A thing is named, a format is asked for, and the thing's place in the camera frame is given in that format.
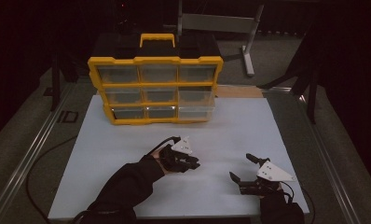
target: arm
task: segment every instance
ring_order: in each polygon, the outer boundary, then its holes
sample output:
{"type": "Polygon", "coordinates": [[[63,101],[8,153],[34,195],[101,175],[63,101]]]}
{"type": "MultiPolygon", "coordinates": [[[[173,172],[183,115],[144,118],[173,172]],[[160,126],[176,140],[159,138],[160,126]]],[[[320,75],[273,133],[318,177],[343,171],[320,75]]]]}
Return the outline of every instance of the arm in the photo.
{"type": "Polygon", "coordinates": [[[270,194],[260,199],[261,221],[264,224],[303,224],[304,213],[297,203],[288,204],[281,193],[270,194]]]}
{"type": "Polygon", "coordinates": [[[139,162],[127,163],[113,174],[81,223],[134,223],[133,207],[148,198],[153,183],[167,173],[154,157],[148,155],[139,162]]]}

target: black cable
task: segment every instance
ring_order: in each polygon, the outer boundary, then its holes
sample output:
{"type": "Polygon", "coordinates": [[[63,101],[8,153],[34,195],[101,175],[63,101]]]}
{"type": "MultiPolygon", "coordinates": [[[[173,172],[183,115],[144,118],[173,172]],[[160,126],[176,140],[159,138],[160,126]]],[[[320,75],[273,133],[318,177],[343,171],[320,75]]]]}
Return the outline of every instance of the black cable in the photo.
{"type": "Polygon", "coordinates": [[[283,194],[286,195],[286,196],[288,197],[288,201],[287,201],[288,204],[290,204],[290,203],[293,202],[293,197],[291,197],[291,195],[290,195],[289,193],[284,192],[283,194]]]}
{"type": "Polygon", "coordinates": [[[286,186],[291,190],[291,192],[292,192],[292,196],[290,197],[290,195],[289,195],[289,200],[291,199],[291,200],[289,201],[289,203],[292,203],[292,202],[293,202],[293,199],[294,199],[294,190],[293,190],[293,188],[291,188],[290,185],[288,185],[287,183],[284,183],[284,182],[282,182],[282,181],[281,181],[281,183],[284,184],[284,185],[286,185],[286,186]]]}
{"type": "Polygon", "coordinates": [[[35,210],[37,210],[37,212],[39,213],[39,215],[46,221],[46,223],[50,224],[51,222],[49,221],[48,217],[46,216],[46,214],[44,214],[44,212],[37,206],[36,202],[34,201],[34,199],[32,198],[32,195],[31,195],[31,192],[29,191],[29,179],[30,179],[30,176],[31,176],[31,172],[33,171],[34,167],[37,165],[37,163],[44,157],[46,156],[50,151],[56,149],[57,147],[61,147],[63,146],[64,144],[72,141],[73,139],[77,138],[77,135],[76,136],[73,136],[71,138],[69,138],[68,140],[64,141],[64,142],[61,142],[59,143],[58,145],[54,146],[54,147],[51,147],[50,149],[48,149],[47,151],[45,151],[43,154],[41,154],[35,161],[34,163],[32,164],[31,166],[31,169],[29,170],[28,174],[26,175],[26,182],[25,182],[25,189],[26,189],[26,194],[28,196],[28,199],[29,201],[31,202],[32,206],[34,207],[35,210]]]}
{"type": "Polygon", "coordinates": [[[301,186],[301,189],[305,192],[305,194],[308,196],[308,198],[309,198],[309,200],[310,200],[311,207],[312,207],[312,210],[313,210],[313,217],[312,217],[312,219],[311,219],[310,224],[313,224],[313,223],[314,223],[314,219],[316,218],[316,208],[315,208],[315,206],[314,206],[314,202],[313,202],[313,200],[311,199],[311,197],[310,197],[310,195],[308,194],[308,192],[307,192],[304,188],[302,188],[302,186],[301,186]]]}
{"type": "Polygon", "coordinates": [[[161,143],[159,143],[156,147],[154,147],[153,149],[151,149],[151,151],[149,151],[146,155],[150,155],[151,153],[153,153],[155,150],[157,150],[159,147],[161,147],[162,145],[164,145],[165,143],[169,142],[173,140],[174,143],[180,141],[180,137],[169,137],[165,140],[163,140],[161,143]]]}

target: organizer carry handle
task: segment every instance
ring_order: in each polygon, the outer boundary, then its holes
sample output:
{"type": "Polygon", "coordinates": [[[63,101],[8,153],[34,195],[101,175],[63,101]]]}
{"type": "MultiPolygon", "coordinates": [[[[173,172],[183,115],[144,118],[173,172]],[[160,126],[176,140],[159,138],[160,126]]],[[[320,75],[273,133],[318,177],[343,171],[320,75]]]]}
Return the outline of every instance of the organizer carry handle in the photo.
{"type": "Polygon", "coordinates": [[[140,48],[143,46],[143,41],[145,40],[171,40],[173,47],[175,47],[173,34],[141,34],[139,44],[140,48]]]}

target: dark background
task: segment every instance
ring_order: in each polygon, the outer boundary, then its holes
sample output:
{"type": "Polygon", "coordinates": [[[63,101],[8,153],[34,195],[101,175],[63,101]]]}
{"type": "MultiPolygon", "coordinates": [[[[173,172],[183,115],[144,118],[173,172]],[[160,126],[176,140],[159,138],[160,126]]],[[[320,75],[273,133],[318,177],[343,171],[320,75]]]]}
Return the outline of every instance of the dark background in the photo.
{"type": "MultiPolygon", "coordinates": [[[[205,3],[185,0],[184,12],[250,17],[258,4],[205,3]]],[[[163,32],[176,20],[172,0],[1,0],[0,130],[38,87],[53,52],[66,81],[76,81],[88,75],[99,33],[163,32]]],[[[371,174],[371,0],[268,1],[259,30],[304,37],[292,66],[321,67],[319,84],[371,174]]]]}

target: metal frame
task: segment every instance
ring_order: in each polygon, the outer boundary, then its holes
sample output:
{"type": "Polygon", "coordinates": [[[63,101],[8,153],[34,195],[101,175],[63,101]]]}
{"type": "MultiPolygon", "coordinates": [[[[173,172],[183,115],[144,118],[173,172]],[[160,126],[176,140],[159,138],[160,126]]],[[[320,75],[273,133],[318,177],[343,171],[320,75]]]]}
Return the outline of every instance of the metal frame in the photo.
{"type": "MultiPolygon", "coordinates": [[[[291,88],[283,88],[283,87],[273,87],[269,90],[261,90],[262,92],[270,92],[270,93],[278,93],[278,94],[285,94],[290,93],[291,88]]],[[[328,149],[326,148],[322,137],[319,133],[319,130],[317,130],[317,127],[315,124],[313,124],[310,119],[307,112],[307,100],[303,95],[295,96],[298,97],[297,99],[297,105],[299,110],[305,112],[302,113],[302,116],[300,119],[303,120],[303,122],[306,122],[309,125],[309,129],[312,132],[312,135],[314,137],[314,141],[317,146],[317,152],[320,156],[320,159],[322,160],[323,169],[325,170],[328,180],[330,181],[331,187],[337,197],[338,204],[342,210],[342,213],[344,215],[344,218],[346,221],[350,224],[358,224],[361,223],[359,215],[357,214],[354,204],[350,199],[349,193],[346,191],[345,185],[342,182],[339,173],[337,172],[337,168],[334,165],[334,162],[330,158],[328,149]]]]}
{"type": "Polygon", "coordinates": [[[214,15],[200,15],[183,13],[183,0],[179,0],[177,18],[177,34],[181,35],[183,29],[191,30],[206,30],[206,31],[221,31],[249,34],[249,39],[246,46],[242,46],[242,54],[244,64],[246,66],[247,76],[254,76],[252,58],[250,49],[257,32],[258,23],[260,22],[261,14],[264,5],[259,5],[254,18],[243,17],[227,17],[214,15]]]}
{"type": "Polygon", "coordinates": [[[62,93],[62,101],[59,101],[57,106],[55,106],[56,109],[49,113],[43,126],[41,127],[37,136],[34,138],[33,143],[30,145],[22,161],[18,164],[11,178],[6,183],[6,186],[0,195],[0,220],[6,214],[7,209],[11,206],[14,197],[18,193],[24,179],[32,168],[34,161],[37,159],[40,150],[46,143],[46,140],[51,133],[55,122],[61,114],[64,103],[66,102],[67,97],[73,91],[75,85],[76,84],[73,83],[66,84],[62,93]]]}

